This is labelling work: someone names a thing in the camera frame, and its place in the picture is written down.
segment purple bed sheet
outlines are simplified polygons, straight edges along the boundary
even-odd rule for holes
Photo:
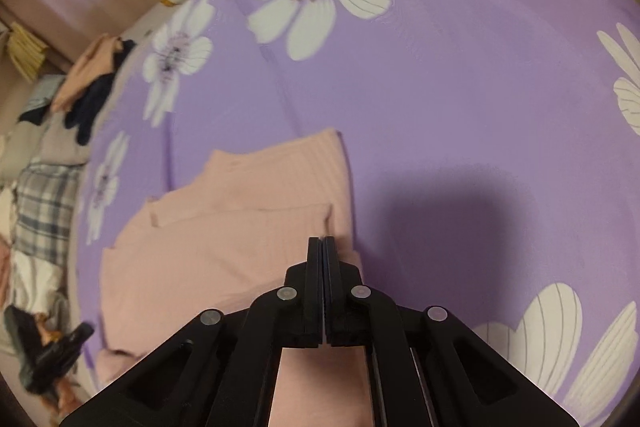
[[[102,249],[145,198],[190,183],[214,149],[332,126],[366,282],[451,309],[599,425],[638,370],[637,36],[633,0],[190,0],[93,142],[77,266],[89,364]]]

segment purple fabric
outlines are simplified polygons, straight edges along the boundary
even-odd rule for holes
[[[547,285],[574,289],[582,335],[562,398],[640,296],[640,136],[613,89],[627,75],[597,35],[624,48],[616,24],[640,36],[638,6],[392,0],[364,20],[336,2],[327,40],[296,61],[285,36],[260,45],[248,29],[266,1],[208,2],[216,12],[202,34],[213,49],[181,76],[173,112],[158,127],[143,120],[142,54],[95,136],[78,220],[82,318],[100,325],[102,249],[145,198],[190,183],[214,149],[251,152],[332,126],[350,163],[367,283],[405,306],[443,305],[471,327],[512,329]],[[121,131],[117,194],[88,245],[96,169]]]

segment silver screw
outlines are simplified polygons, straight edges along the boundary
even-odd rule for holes
[[[220,312],[217,312],[215,310],[207,310],[205,312],[202,312],[202,315],[200,315],[200,322],[205,326],[213,326],[214,324],[218,324],[221,318],[222,315],[220,315]]]
[[[278,296],[278,299],[282,301],[290,301],[291,299],[296,298],[298,292],[295,288],[292,288],[290,286],[283,286],[278,290],[278,293],[276,293],[276,295]]]
[[[427,316],[432,321],[442,322],[449,316],[449,314],[447,314],[446,309],[441,308],[440,306],[432,306],[427,310]]]
[[[354,286],[351,288],[351,295],[358,299],[366,299],[371,295],[371,289],[368,286]]]

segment metal pin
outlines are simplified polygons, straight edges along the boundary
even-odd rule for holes
[[[358,299],[366,299],[371,295],[371,289],[368,286],[354,286],[351,288],[351,295]]]
[[[278,290],[278,293],[276,295],[278,296],[278,299],[282,301],[290,301],[291,299],[296,298],[298,292],[295,288],[292,288],[290,286],[283,286]]]
[[[446,309],[441,308],[440,306],[432,306],[427,310],[427,316],[432,321],[442,322],[449,316],[449,314],[447,314]]]
[[[205,326],[213,326],[220,322],[222,315],[215,310],[207,310],[200,315],[200,322]]]

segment plaid fabric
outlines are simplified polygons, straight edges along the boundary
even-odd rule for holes
[[[21,172],[15,189],[16,250],[66,266],[81,169],[81,166],[34,163]]]

